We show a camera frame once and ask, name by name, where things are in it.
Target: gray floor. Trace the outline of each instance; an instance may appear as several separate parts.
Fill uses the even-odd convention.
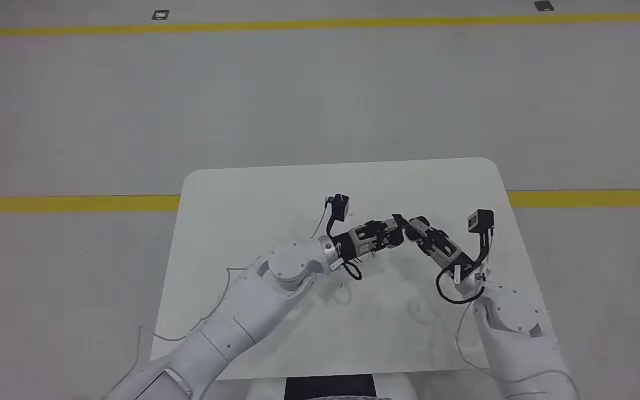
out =
[[[557,14],[640,11],[625,0],[553,3]],[[158,7],[10,0],[0,26],[150,23]],[[173,23],[537,13],[507,0],[162,7]],[[202,168],[461,156],[491,158],[509,190],[639,188],[638,31],[625,23],[0,37],[0,196],[168,194]],[[583,398],[640,398],[640,209],[516,216]],[[105,392],[134,358],[138,324],[155,325],[174,220],[0,215],[0,397]],[[411,379],[425,400],[497,397],[474,371]],[[241,398],[246,387],[217,383],[209,397]]]

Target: yellow stripe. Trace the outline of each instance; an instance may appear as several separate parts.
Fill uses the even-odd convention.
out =
[[[179,195],[0,197],[0,213],[175,212]]]
[[[640,190],[509,192],[513,208],[640,207]],[[176,212],[179,195],[0,197],[0,213]]]
[[[203,24],[59,26],[0,28],[0,36],[140,35],[308,29],[416,28],[482,25],[555,25],[640,22],[640,13],[542,14],[488,17],[323,19]]]
[[[640,207],[640,190],[509,192],[513,208]]]

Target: wire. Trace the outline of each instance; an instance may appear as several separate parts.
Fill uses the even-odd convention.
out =
[[[205,315],[204,317],[200,318],[198,320],[198,322],[196,322],[196,324],[191,329],[189,329],[189,332],[187,332],[183,336],[180,336],[178,338],[168,338],[168,337],[165,337],[165,336],[162,336],[162,335],[159,335],[159,334],[155,333],[153,330],[147,328],[144,325],[138,326],[138,339],[137,339],[137,342],[136,342],[136,358],[133,361],[133,364],[131,365],[131,368],[129,368],[127,370],[127,372],[122,376],[122,378],[118,379],[118,381],[115,383],[115,385],[111,386],[109,391],[104,396],[102,396],[100,398],[101,400],[106,399],[107,396],[113,391],[113,389],[115,389],[119,384],[121,384],[122,381],[127,379],[127,377],[135,369],[136,365],[138,365],[138,361],[140,360],[140,344],[142,342],[142,331],[145,331],[147,334],[149,334],[149,335],[151,335],[153,337],[156,337],[156,338],[158,338],[160,340],[164,340],[165,342],[179,342],[179,341],[185,339],[187,336],[189,336],[191,334],[191,332],[195,331],[198,328],[198,326],[202,323],[202,321],[206,320],[207,318],[212,316],[214,312],[216,312],[216,310],[220,307],[220,304],[222,304],[222,300],[224,299],[224,296],[227,295],[227,291],[229,290],[229,285],[231,283],[231,271],[244,271],[244,270],[246,270],[246,268],[227,268],[226,270],[227,270],[227,283],[226,283],[226,285],[224,287],[224,291],[222,292],[222,296],[220,296],[220,300],[218,300],[216,305],[211,309],[211,311],[209,311],[209,313],[207,315]]]
[[[529,379],[537,378],[538,376],[542,376],[542,375],[559,374],[559,375],[562,375],[565,378],[567,378],[569,383],[571,383],[571,386],[573,387],[573,390],[574,390],[574,392],[576,394],[576,399],[577,400],[582,400],[582,396],[580,395],[580,390],[578,390],[578,385],[576,385],[576,382],[573,380],[571,375],[569,375],[565,371],[562,371],[562,370],[559,370],[559,369],[548,369],[548,370],[536,372],[536,373],[531,374],[531,375],[527,375],[524,378],[520,378],[520,379],[505,379],[505,378],[502,378],[502,377],[499,377],[499,376],[495,376],[495,375],[491,374],[490,372],[487,372],[484,369],[480,368],[479,366],[477,366],[476,364],[472,363],[471,361],[469,361],[464,356],[464,354],[462,353],[462,349],[460,348],[460,328],[462,327],[462,321],[464,321],[464,317],[467,315],[467,311],[469,310],[469,307],[471,307],[471,303],[467,304],[467,306],[465,307],[464,311],[462,312],[462,316],[460,317],[460,322],[458,323],[458,328],[456,329],[456,335],[455,335],[456,349],[458,350],[458,355],[460,356],[460,358],[462,358],[462,361],[464,361],[466,364],[472,366],[473,368],[477,369],[478,371],[482,372],[484,375],[488,376],[489,378],[491,378],[491,379],[493,379],[495,381],[498,381],[498,382],[505,382],[505,383],[520,383],[520,382],[528,381]]]
[[[324,215],[327,213],[327,205],[329,205],[328,201],[324,202],[324,209],[322,210],[322,217],[320,217],[320,221],[318,221],[318,226],[316,226],[316,230],[313,231],[313,235],[311,235],[311,239],[318,233],[318,229],[320,229],[320,225],[322,225],[322,221],[324,220]]]
[[[347,271],[347,274],[349,274],[349,276],[351,276],[353,279],[357,281],[362,280],[362,271],[360,271],[360,268],[358,268],[356,264],[352,263],[351,261],[345,261],[342,263],[342,266],[344,267],[344,270]],[[347,266],[353,268],[357,273],[351,271],[351,268],[348,268]]]
[[[467,304],[467,303],[471,303],[474,300],[477,300],[480,298],[480,296],[482,296],[482,294],[484,293],[484,285],[480,287],[480,290],[478,290],[476,292],[476,294],[474,294],[471,297],[468,297],[466,299],[462,299],[462,300],[453,300],[449,297],[447,297],[447,295],[444,294],[444,292],[442,291],[442,287],[440,287],[440,280],[442,279],[442,276],[447,272],[450,271],[449,268],[445,268],[443,270],[440,271],[440,273],[438,273],[438,276],[436,276],[436,289],[438,290],[438,294],[440,295],[440,297],[442,297],[445,301],[451,303],[451,304]]]

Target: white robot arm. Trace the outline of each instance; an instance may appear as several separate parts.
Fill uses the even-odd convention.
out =
[[[342,195],[328,200],[333,206],[326,236],[278,246],[256,259],[233,281],[215,312],[175,350],[132,370],[107,399],[201,399],[231,361],[273,331],[318,275],[328,275],[344,265],[354,276],[353,270],[359,270],[352,260],[394,247],[398,235],[402,239],[402,229],[393,220],[370,221],[331,237],[333,221],[346,218],[348,200]]]
[[[486,281],[483,261],[493,237],[492,211],[478,210],[469,217],[469,232],[480,235],[480,255],[476,260],[471,260],[445,232],[431,227],[424,217],[401,224],[407,238],[442,268],[436,278],[441,297],[453,304],[472,307],[491,371],[487,375],[496,380],[504,398],[580,398],[553,328],[540,318],[542,310],[517,289]],[[440,288],[444,275],[467,297],[452,300],[445,296]],[[458,351],[467,363],[476,367],[464,358],[459,346]]]

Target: white table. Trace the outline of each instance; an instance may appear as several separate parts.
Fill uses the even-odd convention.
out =
[[[492,279],[515,285],[546,310],[500,174],[489,160],[201,170],[184,182],[157,332],[180,336],[206,314],[225,286],[226,267],[246,266],[279,243],[309,239],[325,196],[335,193],[350,196],[351,203],[347,221],[336,223],[334,233],[392,213],[424,215],[472,258],[479,244],[466,230],[467,217],[477,208],[494,210]],[[325,278],[220,379],[467,368],[453,340],[463,307],[438,296],[435,263],[410,242],[363,261],[362,281],[343,270]],[[471,318],[461,343],[470,359],[486,365]],[[174,347],[156,339],[152,358]]]

